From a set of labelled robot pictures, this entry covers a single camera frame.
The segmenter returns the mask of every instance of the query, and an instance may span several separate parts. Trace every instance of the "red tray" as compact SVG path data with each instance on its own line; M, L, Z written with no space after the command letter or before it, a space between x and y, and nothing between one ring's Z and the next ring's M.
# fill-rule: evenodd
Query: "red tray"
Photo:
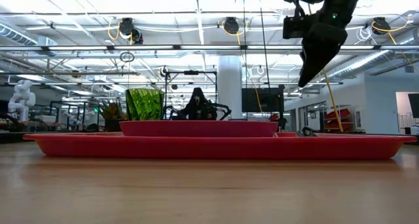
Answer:
M251 121L124 121L125 136L272 137L278 123Z
M411 136L318 134L272 138L168 138L102 134L26 134L42 152L66 157L144 159L388 159Z

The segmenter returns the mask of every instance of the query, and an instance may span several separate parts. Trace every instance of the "wooden table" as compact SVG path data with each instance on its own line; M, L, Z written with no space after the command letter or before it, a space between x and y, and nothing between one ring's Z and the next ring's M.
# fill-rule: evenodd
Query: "wooden table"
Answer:
M0 145L6 223L415 223L419 147L382 162L45 157Z

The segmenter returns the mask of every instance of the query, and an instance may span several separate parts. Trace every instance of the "ductwork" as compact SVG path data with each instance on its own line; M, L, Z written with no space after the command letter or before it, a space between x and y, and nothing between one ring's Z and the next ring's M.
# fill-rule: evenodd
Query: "ductwork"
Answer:
M396 38L398 45L417 45L419 44L419 29L414 28ZM344 64L341 64L333 68L328 72L329 77L345 78L348 76L354 76L358 73L366 71L372 67L376 67L382 60L391 59L396 55L392 50L383 50L375 52L366 56L355 57Z
M5 21L0 22L0 35L11 40L17 42L21 45L25 46L54 46L57 45L56 41L49 39L48 37L43 37L39 35L32 35L27 34L22 31L20 28L16 27L13 24L7 23ZM55 52L39 52L39 54L46 54L48 56L54 56Z
M12 41L16 41L22 45L38 45L38 41L29 37L29 35L24 35L21 31L18 31L17 27L14 27L12 24L1 22L0 35Z

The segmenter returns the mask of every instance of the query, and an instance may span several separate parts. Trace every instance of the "green glass vase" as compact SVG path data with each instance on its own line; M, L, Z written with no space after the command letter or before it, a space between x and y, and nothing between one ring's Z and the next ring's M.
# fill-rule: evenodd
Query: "green glass vase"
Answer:
M128 118L131 121L160 120L163 114L164 93L153 89L128 89L125 91Z

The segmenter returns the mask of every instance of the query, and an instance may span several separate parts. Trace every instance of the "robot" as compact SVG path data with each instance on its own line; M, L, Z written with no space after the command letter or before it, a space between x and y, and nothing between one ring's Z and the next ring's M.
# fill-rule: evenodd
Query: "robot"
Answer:
M299 86L304 87L338 53L348 34L345 27L352 19L358 0L284 0L295 4L294 17L285 17L283 38L302 38L303 60ZM309 4L323 1L315 14L306 15L299 1Z
M29 117L29 107L34 106L36 102L35 94L30 90L31 86L32 82L29 80L18 81L18 84L14 86L14 94L9 100L9 115L17 119L16 110L19 110L20 122L27 121Z

